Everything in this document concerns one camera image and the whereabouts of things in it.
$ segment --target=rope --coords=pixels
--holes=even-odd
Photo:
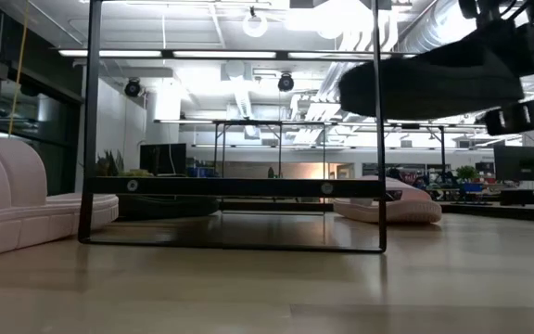
[[[14,128],[14,115],[16,114],[16,104],[18,102],[19,93],[19,78],[22,74],[22,63],[24,61],[24,46],[26,45],[26,32],[28,31],[28,10],[30,9],[30,1],[26,0],[26,8],[24,9],[24,31],[22,33],[22,44],[19,47],[19,61],[18,61],[18,75],[16,76],[16,92],[14,93],[14,102],[11,105],[11,116],[9,119],[9,129],[7,137],[11,137],[11,132]]]

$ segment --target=black shoe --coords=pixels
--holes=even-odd
[[[518,76],[475,40],[385,59],[380,70],[385,119],[434,120],[510,105],[525,96]],[[347,71],[338,87],[343,110],[375,116],[373,62]]]

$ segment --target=black metal frame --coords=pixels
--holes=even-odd
[[[332,251],[354,253],[383,253],[387,249],[387,206],[385,184],[384,108],[380,87],[380,36],[378,25],[373,28],[375,64],[375,110],[378,133],[378,181],[352,180],[284,180],[234,178],[127,178],[95,176],[95,139],[100,60],[100,25],[102,4],[110,0],[90,0],[88,56],[85,96],[84,179],[78,239],[81,243],[107,245],[145,245],[192,248],[220,248],[270,251]],[[378,1],[373,1],[374,22],[378,21]],[[225,143],[225,131],[222,141]],[[112,240],[93,238],[91,223],[94,194],[201,195],[201,196],[263,196],[263,197],[321,197],[375,198],[380,202],[378,247],[348,249],[331,246],[257,245],[217,242],[182,242],[159,240]]]

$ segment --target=desk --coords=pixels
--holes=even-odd
[[[534,204],[534,190],[530,189],[504,189],[500,193],[500,205]]]

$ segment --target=television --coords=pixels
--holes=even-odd
[[[534,181],[534,148],[494,147],[496,178],[501,181]]]
[[[186,174],[186,144],[142,145],[139,168],[156,176]]]
[[[483,172],[483,173],[494,173],[495,172],[493,162],[477,162],[475,164],[475,169],[478,172]]]

